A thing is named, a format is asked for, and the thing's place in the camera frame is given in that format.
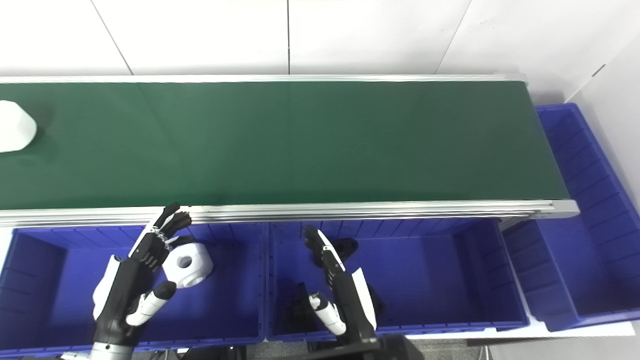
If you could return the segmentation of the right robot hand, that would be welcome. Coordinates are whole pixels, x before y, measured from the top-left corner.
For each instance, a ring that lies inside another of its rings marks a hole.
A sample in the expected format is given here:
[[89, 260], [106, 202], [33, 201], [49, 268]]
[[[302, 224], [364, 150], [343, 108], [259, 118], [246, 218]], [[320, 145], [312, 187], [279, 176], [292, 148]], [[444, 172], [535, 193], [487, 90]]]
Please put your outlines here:
[[306, 225], [304, 244], [314, 262], [322, 268], [332, 298], [320, 291], [307, 294], [313, 314], [334, 335], [341, 346], [375, 338], [377, 315], [370, 287], [361, 268], [349, 272], [344, 261], [355, 254], [358, 241], [352, 238], [329, 240], [320, 228]]

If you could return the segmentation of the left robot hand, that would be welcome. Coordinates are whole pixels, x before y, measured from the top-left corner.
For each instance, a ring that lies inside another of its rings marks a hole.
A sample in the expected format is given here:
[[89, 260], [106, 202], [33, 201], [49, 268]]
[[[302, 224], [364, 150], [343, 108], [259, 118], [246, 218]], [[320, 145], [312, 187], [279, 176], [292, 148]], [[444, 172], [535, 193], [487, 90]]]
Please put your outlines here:
[[147, 322], [175, 294], [171, 280], [156, 285], [157, 272], [176, 246], [190, 242], [175, 234], [192, 224], [178, 202], [165, 206], [141, 231], [125, 257], [110, 256], [103, 277], [93, 293], [96, 321], [94, 343], [134, 348]]

